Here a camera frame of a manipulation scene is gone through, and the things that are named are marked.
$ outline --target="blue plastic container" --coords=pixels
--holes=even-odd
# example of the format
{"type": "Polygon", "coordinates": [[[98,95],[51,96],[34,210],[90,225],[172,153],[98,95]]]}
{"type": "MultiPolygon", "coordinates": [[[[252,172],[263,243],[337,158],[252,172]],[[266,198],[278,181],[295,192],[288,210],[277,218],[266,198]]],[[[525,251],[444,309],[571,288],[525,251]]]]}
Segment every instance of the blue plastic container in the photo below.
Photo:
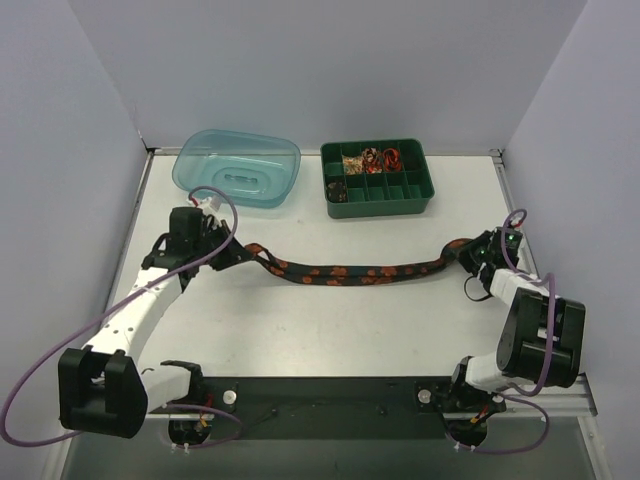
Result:
{"type": "MultiPolygon", "coordinates": [[[[192,136],[178,155],[173,181],[186,191],[207,185],[237,205],[273,208],[287,197],[300,169],[300,149],[279,138],[205,130],[192,136]]],[[[206,191],[197,198],[209,196],[206,191]]]]}

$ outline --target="cable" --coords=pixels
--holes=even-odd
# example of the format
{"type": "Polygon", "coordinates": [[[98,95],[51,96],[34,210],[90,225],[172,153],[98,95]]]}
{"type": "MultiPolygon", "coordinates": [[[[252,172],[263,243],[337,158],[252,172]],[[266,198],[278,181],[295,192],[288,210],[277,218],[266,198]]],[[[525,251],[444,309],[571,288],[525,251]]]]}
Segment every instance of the cable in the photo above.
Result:
{"type": "Polygon", "coordinates": [[[485,423],[487,420],[489,420],[491,417],[493,417],[496,413],[499,413],[497,410],[493,410],[492,412],[487,413],[484,417],[482,417],[480,420],[478,420],[476,423],[474,423],[471,428],[469,429],[469,431],[473,431],[476,428],[478,428],[480,425],[482,425],[483,423],[485,423]]]}
{"type": "Polygon", "coordinates": [[[0,437],[2,437],[2,439],[5,442],[7,442],[7,443],[9,443],[11,445],[14,445],[16,447],[25,447],[25,448],[43,447],[43,446],[51,445],[51,444],[54,444],[54,443],[57,443],[57,442],[62,442],[64,440],[67,440],[68,438],[75,437],[76,435],[79,435],[80,433],[82,433],[82,432],[79,432],[79,431],[74,431],[74,432],[65,433],[65,434],[60,435],[58,437],[48,438],[46,440],[37,440],[37,441],[23,441],[23,440],[16,439],[16,438],[12,437],[9,434],[9,432],[7,431],[7,417],[9,415],[9,408],[11,408],[11,404],[13,403],[13,401],[16,398],[16,396],[18,395],[18,392],[23,387],[23,385],[27,382],[27,380],[29,380],[31,375],[33,375],[34,372],[36,370],[38,370],[38,368],[40,368],[44,362],[49,360],[49,358],[51,358],[58,350],[60,350],[61,348],[63,348],[67,344],[71,343],[76,338],[84,335],[85,333],[89,332],[93,328],[95,328],[98,325],[100,325],[104,320],[109,318],[111,315],[113,315],[115,312],[120,310],[122,307],[124,307],[125,305],[128,305],[133,300],[138,298],[140,295],[145,293],[147,291],[147,289],[152,288],[152,287],[158,285],[159,283],[164,282],[168,278],[171,278],[174,275],[178,275],[179,273],[184,272],[185,270],[189,270],[191,268],[194,268],[194,267],[197,267],[197,266],[200,266],[202,264],[207,263],[209,260],[211,260],[213,257],[218,255],[218,253],[220,253],[222,250],[224,250],[227,247],[227,245],[229,245],[231,243],[231,241],[233,240],[233,237],[234,237],[234,235],[236,233],[236,230],[238,229],[238,211],[236,210],[236,207],[235,207],[233,201],[223,191],[221,191],[221,190],[219,190],[219,189],[217,189],[215,187],[207,187],[207,186],[200,186],[200,187],[194,188],[189,193],[189,196],[191,197],[193,195],[193,193],[195,193],[197,191],[200,191],[200,190],[210,190],[210,191],[220,195],[222,198],[224,198],[227,201],[227,203],[229,204],[229,207],[231,207],[231,213],[233,214],[233,227],[231,228],[231,232],[230,232],[229,236],[225,239],[224,242],[222,242],[222,244],[218,248],[213,250],[211,253],[205,255],[204,257],[202,257],[202,258],[200,258],[198,260],[194,260],[193,262],[191,262],[191,263],[189,263],[187,265],[184,265],[184,266],[182,266],[180,268],[172,270],[172,271],[168,272],[167,274],[162,275],[161,277],[156,278],[155,280],[149,282],[145,287],[136,290],[135,292],[133,292],[128,297],[120,300],[118,303],[116,303],[115,305],[113,305],[110,308],[108,308],[107,310],[105,310],[104,313],[99,315],[91,323],[89,323],[88,325],[82,327],[81,329],[79,329],[75,333],[72,333],[70,336],[68,336],[67,338],[62,340],[60,343],[58,343],[57,345],[52,347],[49,351],[47,351],[44,355],[42,355],[42,357],[40,357],[38,360],[36,360],[36,362],[31,367],[29,367],[29,369],[24,373],[24,375],[22,375],[22,377],[20,377],[18,382],[11,389],[11,391],[7,395],[7,399],[5,400],[4,405],[2,406],[2,411],[0,412],[0,437]]]}
{"type": "Polygon", "coordinates": [[[469,283],[469,280],[471,280],[472,278],[476,278],[476,277],[474,277],[473,275],[471,275],[469,278],[467,278],[467,279],[464,281],[464,286],[462,287],[462,288],[463,288],[463,290],[464,290],[464,294],[467,296],[467,298],[468,298],[469,300],[471,300],[472,302],[477,302],[477,303],[484,302],[485,300],[489,300],[493,295],[491,295],[491,294],[487,294],[487,295],[485,295],[484,297],[480,297],[480,298],[471,298],[471,296],[469,295],[469,292],[467,292],[467,284],[469,283]]]}
{"type": "MultiPolygon", "coordinates": [[[[512,225],[512,220],[517,215],[522,215],[522,218],[517,223],[518,226],[522,225],[524,219],[527,218],[527,211],[524,208],[519,208],[514,210],[504,221],[502,225],[502,232],[500,234],[500,249],[502,250],[502,256],[504,257],[505,262],[509,266],[509,268],[515,272],[522,274],[520,270],[513,264],[509,255],[507,253],[507,241],[506,241],[506,229],[512,225]]],[[[536,280],[531,278],[529,275],[523,275],[528,281],[537,286],[542,286],[545,284],[549,284],[549,308],[547,309],[547,339],[545,341],[544,348],[544,359],[542,361],[542,369],[540,370],[540,376],[538,377],[538,381],[536,386],[531,391],[524,390],[518,385],[511,383],[509,387],[516,390],[519,394],[524,395],[525,397],[534,397],[544,388],[545,383],[547,383],[547,377],[549,375],[549,369],[551,368],[551,359],[553,356],[553,334],[555,329],[555,316],[556,316],[556,278],[553,273],[547,273],[542,280],[536,280]]]]}
{"type": "MultiPolygon", "coordinates": [[[[213,415],[218,415],[219,417],[226,418],[226,419],[231,420],[231,421],[233,421],[233,422],[238,424],[239,428],[236,431],[236,433],[234,433],[233,435],[229,435],[228,437],[221,438],[219,440],[213,440],[213,441],[208,442],[208,443],[203,443],[201,445],[189,445],[189,450],[215,447],[215,446],[221,445],[223,443],[231,442],[232,440],[237,440],[238,438],[240,438],[240,435],[242,435],[242,431],[244,429],[244,425],[242,423],[242,420],[240,420],[235,415],[227,413],[227,412],[225,412],[223,410],[218,410],[217,408],[205,407],[203,405],[182,405],[182,404],[173,404],[173,403],[171,405],[165,405],[163,408],[171,408],[171,409],[176,409],[176,410],[190,410],[190,411],[199,411],[199,412],[212,413],[213,415]]],[[[178,448],[184,448],[182,445],[177,445],[177,447],[178,448]]]]}
{"type": "Polygon", "coordinates": [[[511,395],[505,395],[505,394],[502,394],[502,393],[500,393],[499,395],[502,398],[504,398],[505,400],[509,400],[511,402],[516,402],[516,403],[522,403],[523,405],[528,405],[530,407],[535,408],[540,413],[542,413],[542,416],[544,417],[544,422],[545,422],[544,431],[542,432],[542,435],[540,435],[540,438],[538,438],[538,440],[536,440],[535,442],[533,442],[530,445],[526,445],[524,447],[512,448],[512,449],[509,449],[509,450],[485,450],[482,447],[470,447],[469,445],[465,445],[463,443],[458,442],[455,438],[453,438],[451,436],[451,433],[449,432],[449,429],[447,428],[445,430],[445,434],[449,438],[449,440],[452,440],[452,441],[456,442],[456,446],[459,445],[460,447],[462,447],[465,450],[468,450],[468,451],[473,452],[473,453],[479,453],[481,455],[515,455],[517,453],[530,452],[531,450],[535,450],[540,445],[542,445],[544,443],[544,441],[547,439],[547,437],[549,436],[549,430],[551,428],[551,419],[549,418],[549,414],[547,413],[547,411],[544,408],[542,408],[540,405],[536,405],[535,403],[533,403],[530,400],[525,400],[523,398],[512,397],[511,395]]]}

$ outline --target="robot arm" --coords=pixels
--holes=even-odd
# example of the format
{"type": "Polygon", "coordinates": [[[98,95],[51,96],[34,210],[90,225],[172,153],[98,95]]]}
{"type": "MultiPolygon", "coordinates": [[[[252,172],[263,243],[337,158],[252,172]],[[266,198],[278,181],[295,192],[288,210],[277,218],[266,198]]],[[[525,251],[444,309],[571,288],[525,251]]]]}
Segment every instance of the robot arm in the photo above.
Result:
{"type": "MultiPolygon", "coordinates": [[[[58,362],[60,421],[65,428],[131,438],[145,416],[172,400],[204,400],[198,365],[166,361],[138,367],[140,354],[169,306],[198,273],[189,268],[152,288],[149,282],[206,256],[229,235],[207,204],[171,212],[169,233],[147,255],[129,295],[145,290],[119,310],[82,347],[67,349],[58,362]]],[[[222,270],[250,259],[233,240],[209,266],[222,270]]]]}
{"type": "MultiPolygon", "coordinates": [[[[466,382],[486,392],[533,384],[544,360],[549,292],[508,269],[495,272],[489,290],[511,308],[497,351],[471,358],[466,382]]],[[[584,305],[556,297],[554,347],[545,386],[569,387],[575,381],[584,318],[584,305]]]]}

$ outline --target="small items in compartment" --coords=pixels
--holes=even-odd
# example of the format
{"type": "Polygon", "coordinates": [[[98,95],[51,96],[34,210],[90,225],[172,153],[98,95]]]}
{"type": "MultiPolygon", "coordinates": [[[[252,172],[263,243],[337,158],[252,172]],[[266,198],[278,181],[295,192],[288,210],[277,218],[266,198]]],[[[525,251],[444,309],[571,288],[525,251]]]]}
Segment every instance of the small items in compartment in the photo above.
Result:
{"type": "Polygon", "coordinates": [[[327,199],[333,203],[345,203],[347,201],[347,186],[344,182],[331,182],[327,185],[327,199]]]}
{"type": "Polygon", "coordinates": [[[415,139],[325,143],[320,157],[331,218],[415,215],[434,195],[415,139]]]}
{"type": "Polygon", "coordinates": [[[342,156],[342,166],[344,167],[345,175],[360,175],[363,169],[362,155],[357,157],[342,156]]]}
{"type": "Polygon", "coordinates": [[[377,148],[365,148],[362,152],[365,173],[382,173],[382,155],[377,148]]]}
{"type": "Polygon", "coordinates": [[[387,148],[382,152],[384,158],[385,172],[401,172],[402,161],[400,160],[400,152],[396,148],[387,148]]]}

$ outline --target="compartment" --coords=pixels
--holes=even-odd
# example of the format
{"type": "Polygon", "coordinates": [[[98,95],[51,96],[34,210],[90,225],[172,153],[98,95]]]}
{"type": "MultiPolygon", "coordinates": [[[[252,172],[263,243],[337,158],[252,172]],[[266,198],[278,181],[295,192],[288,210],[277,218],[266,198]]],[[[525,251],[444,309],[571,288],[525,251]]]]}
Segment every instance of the compartment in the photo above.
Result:
{"type": "Polygon", "coordinates": [[[329,199],[329,193],[327,191],[327,187],[329,186],[330,183],[335,183],[335,182],[340,182],[343,185],[347,185],[347,181],[344,177],[344,175],[325,175],[324,176],[324,195],[325,198],[327,199],[328,203],[334,204],[334,205],[344,205],[346,204],[346,202],[334,202],[332,200],[329,199]]]}
{"type": "Polygon", "coordinates": [[[330,162],[324,164],[325,175],[343,175],[344,168],[342,162],[330,162]]]}
{"type": "Polygon", "coordinates": [[[380,142],[375,142],[375,141],[371,141],[371,142],[360,142],[360,152],[363,153],[366,149],[368,148],[372,148],[375,149],[377,152],[377,165],[379,167],[379,171],[373,171],[373,172],[368,172],[367,171],[367,164],[364,164],[364,173],[366,175],[381,175],[384,172],[383,169],[383,160],[382,160],[382,156],[381,156],[381,151],[380,151],[380,142]]]}
{"type": "Polygon", "coordinates": [[[369,200],[372,202],[389,200],[389,189],[383,174],[367,175],[366,182],[369,200]]]}
{"type": "Polygon", "coordinates": [[[322,170],[325,175],[344,174],[340,144],[328,143],[323,145],[320,149],[320,157],[322,158],[322,170]]]}
{"type": "Polygon", "coordinates": [[[359,142],[338,143],[336,145],[340,147],[340,161],[342,161],[342,155],[345,157],[357,157],[362,153],[359,142]]]}
{"type": "Polygon", "coordinates": [[[400,150],[400,159],[405,171],[425,168],[424,152],[420,142],[417,140],[400,140],[397,148],[400,150]]]}
{"type": "Polygon", "coordinates": [[[389,186],[389,197],[391,200],[410,199],[407,176],[404,172],[385,173],[387,185],[389,186]]]}
{"type": "Polygon", "coordinates": [[[427,170],[406,172],[406,175],[411,198],[429,199],[433,197],[433,184],[431,183],[431,176],[427,170]]]}
{"type": "Polygon", "coordinates": [[[347,175],[346,179],[349,203],[366,202],[369,200],[364,175],[347,175]]]}

